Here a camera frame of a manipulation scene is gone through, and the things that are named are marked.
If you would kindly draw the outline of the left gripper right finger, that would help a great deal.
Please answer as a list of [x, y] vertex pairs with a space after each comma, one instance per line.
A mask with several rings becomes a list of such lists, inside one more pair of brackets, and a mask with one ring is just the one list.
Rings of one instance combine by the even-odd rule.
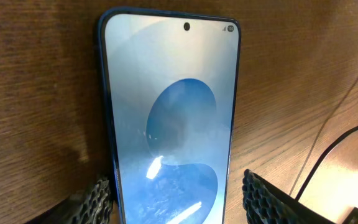
[[248, 224], [333, 224], [249, 169], [242, 183]]

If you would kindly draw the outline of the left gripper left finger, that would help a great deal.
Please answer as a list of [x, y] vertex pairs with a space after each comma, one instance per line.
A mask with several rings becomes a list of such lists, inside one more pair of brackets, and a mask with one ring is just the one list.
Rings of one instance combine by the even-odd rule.
[[85, 190], [70, 195], [28, 224], [107, 224], [111, 220], [112, 201], [109, 179], [101, 176]]

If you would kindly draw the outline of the blue Galaxy smartphone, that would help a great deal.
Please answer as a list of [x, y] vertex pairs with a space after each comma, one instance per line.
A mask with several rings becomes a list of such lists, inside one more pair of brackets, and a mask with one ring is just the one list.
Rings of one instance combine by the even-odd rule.
[[239, 23], [115, 7], [96, 43], [121, 223], [222, 223]]

